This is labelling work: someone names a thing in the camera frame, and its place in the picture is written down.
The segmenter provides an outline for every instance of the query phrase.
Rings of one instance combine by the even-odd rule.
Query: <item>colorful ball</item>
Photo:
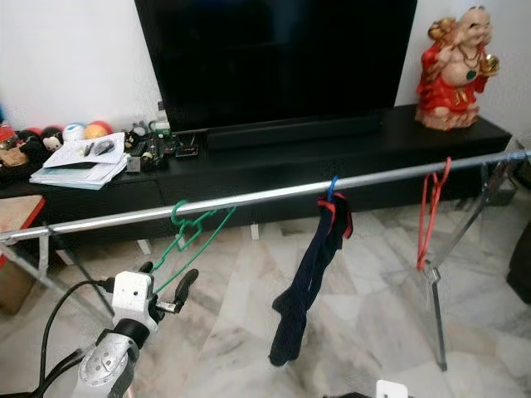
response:
[[[111,134],[113,132],[112,128],[104,121],[96,120],[86,126],[85,129],[85,138],[100,138],[105,135]]]
[[[79,139],[85,139],[85,126],[83,124],[69,124],[63,130],[63,140],[76,141]]]
[[[33,133],[37,134],[37,135],[41,135],[42,134],[42,129],[39,129],[38,127],[28,127],[27,129],[24,129],[26,131],[32,131]]]

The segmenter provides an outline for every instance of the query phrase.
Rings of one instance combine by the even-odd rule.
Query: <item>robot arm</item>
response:
[[[114,329],[104,330],[83,358],[72,398],[121,398],[133,382],[142,346],[157,332],[166,313],[180,312],[198,275],[196,269],[185,274],[173,303],[158,301],[151,274],[125,271],[116,275],[109,291]]]

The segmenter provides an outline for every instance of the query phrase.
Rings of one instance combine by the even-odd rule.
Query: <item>stack of papers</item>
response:
[[[110,139],[114,150],[102,155],[83,155],[83,149],[94,143]],[[124,133],[114,133],[102,138],[66,142],[44,163],[43,168],[34,172],[30,182],[55,185],[58,187],[101,189],[116,174],[124,170],[128,155],[124,153]],[[77,163],[94,163],[93,167],[76,168]]]

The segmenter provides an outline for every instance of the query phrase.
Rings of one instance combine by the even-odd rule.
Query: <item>soundbar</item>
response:
[[[208,130],[210,151],[331,138],[379,130],[382,115],[374,113],[354,118],[317,121],[271,122]]]

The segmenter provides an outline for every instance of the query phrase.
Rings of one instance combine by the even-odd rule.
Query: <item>black tv screen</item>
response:
[[[173,131],[392,107],[416,0],[136,0]]]

